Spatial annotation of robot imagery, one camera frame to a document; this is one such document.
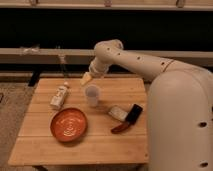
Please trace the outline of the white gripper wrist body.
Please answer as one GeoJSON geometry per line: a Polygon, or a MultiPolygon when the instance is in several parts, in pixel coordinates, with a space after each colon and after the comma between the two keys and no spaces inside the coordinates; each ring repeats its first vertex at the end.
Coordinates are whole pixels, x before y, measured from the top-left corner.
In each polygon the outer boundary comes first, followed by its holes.
{"type": "Polygon", "coordinates": [[[95,57],[89,65],[89,73],[94,78],[100,78],[108,72],[108,64],[95,57]]]}

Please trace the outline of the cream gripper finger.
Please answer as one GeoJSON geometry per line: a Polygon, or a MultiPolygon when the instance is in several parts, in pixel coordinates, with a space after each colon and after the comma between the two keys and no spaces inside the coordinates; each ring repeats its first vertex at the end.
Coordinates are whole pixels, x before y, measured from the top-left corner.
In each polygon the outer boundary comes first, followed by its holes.
{"type": "Polygon", "coordinates": [[[82,86],[84,86],[91,80],[92,80],[91,74],[89,72],[85,72],[82,79],[80,80],[80,83],[82,86]]]}

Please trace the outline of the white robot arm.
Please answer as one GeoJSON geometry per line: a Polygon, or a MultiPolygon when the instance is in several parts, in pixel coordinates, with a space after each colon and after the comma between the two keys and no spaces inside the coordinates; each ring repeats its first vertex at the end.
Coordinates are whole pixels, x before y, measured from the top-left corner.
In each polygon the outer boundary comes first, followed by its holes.
{"type": "Polygon", "coordinates": [[[147,99],[149,171],[213,171],[213,73],[101,41],[81,83],[121,66],[151,82],[147,99]]]}

